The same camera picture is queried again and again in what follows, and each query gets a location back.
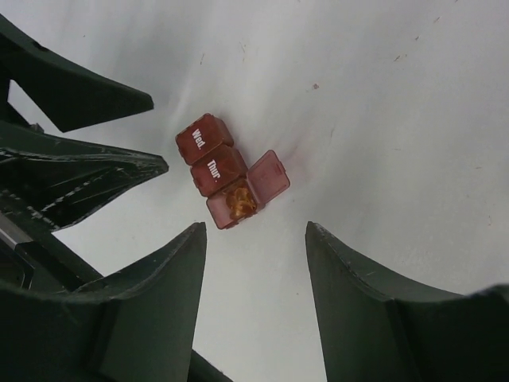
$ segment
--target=dark green plastic part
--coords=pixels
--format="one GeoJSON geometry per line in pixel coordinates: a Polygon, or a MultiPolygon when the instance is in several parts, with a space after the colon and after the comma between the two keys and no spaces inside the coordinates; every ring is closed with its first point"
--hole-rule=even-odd
{"type": "Polygon", "coordinates": [[[99,76],[43,47],[0,15],[0,119],[20,122],[6,103],[16,83],[63,132],[153,109],[150,95],[99,76]]]}
{"type": "Polygon", "coordinates": [[[509,378],[509,286],[469,296],[438,290],[314,223],[306,248],[329,381],[509,378]]]}
{"type": "Polygon", "coordinates": [[[168,171],[157,155],[42,134],[0,121],[1,212],[56,231],[168,171]]]}
{"type": "Polygon", "coordinates": [[[187,382],[232,382],[232,380],[193,350],[187,382]]]}
{"type": "Polygon", "coordinates": [[[0,280],[0,380],[186,381],[205,265],[204,224],[71,294],[0,280]]]}

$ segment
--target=translucent red plastic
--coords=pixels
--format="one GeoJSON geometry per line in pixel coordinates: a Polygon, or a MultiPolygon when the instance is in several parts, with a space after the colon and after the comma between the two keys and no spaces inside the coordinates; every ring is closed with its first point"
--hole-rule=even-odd
{"type": "Polygon", "coordinates": [[[221,145],[233,146],[233,138],[224,122],[206,114],[176,136],[178,150],[192,166],[221,145]]]}
{"type": "Polygon", "coordinates": [[[175,139],[217,228],[236,226],[289,188],[278,156],[267,151],[250,169],[221,119],[206,114],[175,139]]]}
{"type": "Polygon", "coordinates": [[[233,147],[221,145],[191,168],[192,179],[202,197],[211,197],[240,177],[247,166],[242,155],[233,147]]]}
{"type": "Polygon", "coordinates": [[[231,228],[259,212],[289,185],[285,167],[269,150],[247,171],[246,179],[209,197],[207,206],[217,228],[231,228]]]}

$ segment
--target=white table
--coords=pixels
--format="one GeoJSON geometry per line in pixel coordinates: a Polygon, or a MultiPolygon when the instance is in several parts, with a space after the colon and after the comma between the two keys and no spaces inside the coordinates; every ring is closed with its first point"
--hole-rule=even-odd
{"type": "MultiPolygon", "coordinates": [[[[57,236],[109,274],[206,221],[195,348],[234,380],[325,381],[308,220],[434,287],[508,281],[507,0],[0,0],[0,11],[154,97],[154,111],[66,136],[161,154],[169,173],[57,236]],[[249,164],[276,150],[293,183],[226,232],[174,143],[205,112],[249,164]]],[[[59,134],[26,95],[11,100],[59,134]]]]}

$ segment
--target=stain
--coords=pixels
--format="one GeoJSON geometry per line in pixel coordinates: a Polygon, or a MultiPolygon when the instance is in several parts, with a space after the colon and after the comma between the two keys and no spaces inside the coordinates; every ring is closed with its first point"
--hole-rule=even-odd
{"type": "Polygon", "coordinates": [[[313,90],[317,90],[319,88],[320,88],[319,84],[313,84],[313,86],[310,89],[306,89],[305,92],[309,93],[309,92],[312,92],[313,90]]]}
{"type": "Polygon", "coordinates": [[[242,49],[243,53],[244,53],[244,56],[242,58],[242,62],[244,62],[246,60],[246,44],[243,44],[242,42],[239,42],[240,44],[240,48],[242,49]]]}

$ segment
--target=pill box lid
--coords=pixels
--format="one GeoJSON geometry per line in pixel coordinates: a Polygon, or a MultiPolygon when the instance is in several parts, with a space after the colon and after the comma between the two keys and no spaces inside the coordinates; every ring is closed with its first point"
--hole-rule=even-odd
{"type": "Polygon", "coordinates": [[[224,121],[205,114],[175,137],[181,157],[193,166],[219,145],[233,146],[233,138],[224,121]]]}
{"type": "Polygon", "coordinates": [[[289,188],[284,165],[273,150],[267,151],[248,171],[247,181],[259,204],[265,205],[289,188]]]}

